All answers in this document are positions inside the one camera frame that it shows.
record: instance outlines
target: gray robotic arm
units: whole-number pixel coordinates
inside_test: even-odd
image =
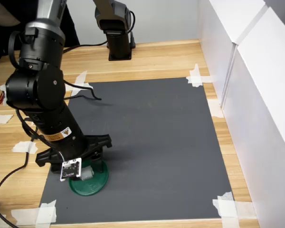
[[[96,5],[95,18],[101,30],[104,31],[108,48],[109,60],[130,60],[135,41],[132,29],[135,24],[135,15],[125,4],[115,0],[93,0]]]

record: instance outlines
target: white tape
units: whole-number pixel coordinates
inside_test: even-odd
[[[92,86],[90,86],[88,83],[85,83],[86,74],[87,74],[87,71],[82,72],[82,73],[76,78],[76,81],[75,81],[74,84],[75,84],[76,86],[84,86],[84,87],[89,87],[89,88],[92,88],[92,89],[93,89]],[[66,91],[72,91],[71,96],[77,95],[80,90],[83,90],[83,89],[75,88],[75,87],[72,87],[72,86],[66,84]]]
[[[211,116],[215,116],[218,118],[224,118],[223,111],[220,108],[218,99],[207,99],[209,110]]]
[[[0,124],[6,124],[13,115],[0,115]]]
[[[195,64],[193,70],[190,71],[190,76],[186,77],[188,84],[192,84],[193,87],[202,86],[203,83],[212,83],[212,78],[210,76],[200,76],[199,65]]]
[[[239,228],[238,219],[257,218],[253,203],[234,201],[232,192],[218,196],[218,199],[213,199],[212,203],[222,217],[223,228]]]
[[[5,84],[0,85],[0,90],[4,92],[4,99],[3,99],[2,104],[3,104],[4,106],[6,106],[7,98],[6,98],[6,86],[5,86]]]
[[[5,223],[2,219],[0,219],[0,228],[9,228],[9,225]]]
[[[12,152],[29,152],[32,154],[35,154],[37,150],[38,148],[36,147],[36,143],[31,141],[19,142],[14,146],[13,149],[11,149]]]
[[[40,208],[12,210],[11,215],[17,220],[17,226],[33,226],[49,228],[56,222],[56,200],[47,204],[42,203]]]
[[[188,84],[191,83],[193,87],[199,87],[200,85],[203,85],[198,64],[195,64],[194,69],[190,71],[190,76],[186,77],[186,79],[188,80]]]
[[[211,76],[201,76],[201,81],[203,83],[212,83],[212,77]]]

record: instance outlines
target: white partition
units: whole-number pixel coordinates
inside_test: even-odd
[[[199,39],[220,101],[236,47],[266,9],[263,0],[199,0]]]
[[[262,228],[285,228],[285,26],[269,9],[238,46],[224,115]]]

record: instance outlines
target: white panel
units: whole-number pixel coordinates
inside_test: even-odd
[[[197,39],[198,0],[119,0],[135,13],[136,43]],[[94,18],[93,0],[68,0],[80,43],[105,41]]]
[[[285,228],[285,142],[238,52],[224,115],[261,228]]]
[[[218,100],[221,101],[235,44],[228,37],[209,0],[199,2],[199,39]]]
[[[238,50],[285,141],[285,26],[271,8]]]
[[[263,0],[210,0],[210,2],[234,43],[265,6]]]

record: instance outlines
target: black cable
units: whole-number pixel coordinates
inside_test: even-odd
[[[5,181],[10,175],[14,174],[15,172],[17,172],[17,171],[19,171],[19,170],[21,170],[21,169],[23,169],[23,168],[25,168],[25,167],[27,166],[28,161],[29,161],[29,156],[28,156],[28,155],[29,155],[29,152],[26,152],[24,165],[22,165],[21,167],[19,167],[19,168],[13,170],[12,172],[10,172],[8,175],[6,175],[6,176],[1,180],[1,182],[0,182],[0,187],[1,187],[1,185],[4,183],[4,181]],[[6,224],[8,224],[10,227],[12,227],[12,228],[18,228],[17,226],[15,226],[14,224],[12,224],[10,221],[8,221],[6,218],[4,218],[1,213],[0,213],[0,218],[1,218]]]
[[[80,45],[75,45],[75,46],[72,46],[72,47],[69,47],[67,49],[64,49],[63,50],[63,54],[66,53],[66,52],[69,52],[75,48],[78,48],[78,47],[92,47],[92,46],[102,46],[103,44],[106,44],[108,41],[106,40],[105,42],[103,43],[100,43],[100,44],[80,44]]]
[[[1,213],[0,213],[0,219],[2,219],[6,224],[8,224],[12,228],[19,228],[15,226],[14,224],[12,224],[10,221],[8,221],[6,218],[4,218],[4,216]]]
[[[75,88],[78,88],[78,89],[88,89],[88,90],[90,90],[91,93],[92,93],[93,98],[95,98],[95,99],[98,100],[98,101],[101,101],[101,98],[98,98],[98,97],[95,96],[94,90],[93,90],[92,88],[90,88],[90,87],[84,87],[84,86],[79,86],[79,85],[74,85],[74,84],[72,84],[72,83],[67,82],[66,80],[64,80],[64,82],[65,82],[67,85],[72,86],[72,87],[75,87]]]
[[[135,14],[133,13],[133,11],[130,11],[130,13],[133,15],[133,23],[132,23],[131,28],[130,28],[129,31],[128,31],[128,34],[132,32],[132,30],[133,30],[133,28],[134,28],[134,26],[135,26],[135,21],[136,21],[136,19],[135,19]]]
[[[14,46],[15,46],[15,41],[16,37],[20,34],[19,31],[13,31],[9,37],[9,47],[8,47],[8,54],[9,54],[9,60],[11,64],[16,68],[19,69],[20,66],[16,61],[15,58],[15,53],[14,53]]]
[[[75,95],[75,96],[69,96],[69,97],[65,97],[64,100],[70,100],[70,99],[74,99],[74,98],[78,98],[78,97],[83,97],[87,100],[92,100],[92,101],[95,101],[96,99],[94,98],[91,98],[91,97],[88,97],[88,96],[85,96],[85,95]]]
[[[6,175],[6,176],[1,180],[1,182],[0,182],[0,187],[1,187],[1,185],[4,183],[4,181],[5,181],[10,175],[14,174],[15,172],[17,172],[17,171],[19,171],[19,170],[21,170],[21,169],[23,169],[23,168],[25,168],[25,167],[27,166],[28,161],[29,161],[29,156],[28,156],[28,155],[29,155],[29,152],[26,152],[26,157],[25,157],[24,165],[22,165],[22,166],[20,166],[19,168],[13,170],[12,172],[10,172],[8,175]]]
[[[19,109],[16,109],[16,114],[17,117],[19,118],[19,120],[22,123],[22,126],[24,126],[26,129],[28,129],[35,137],[37,137],[40,141],[42,141],[45,145],[47,145],[48,147],[53,148],[53,146],[51,144],[49,144],[42,136],[40,136],[39,134],[37,134],[37,132],[35,132],[33,129],[31,129],[28,124],[24,121],[24,119],[22,118],[22,116],[20,115]]]

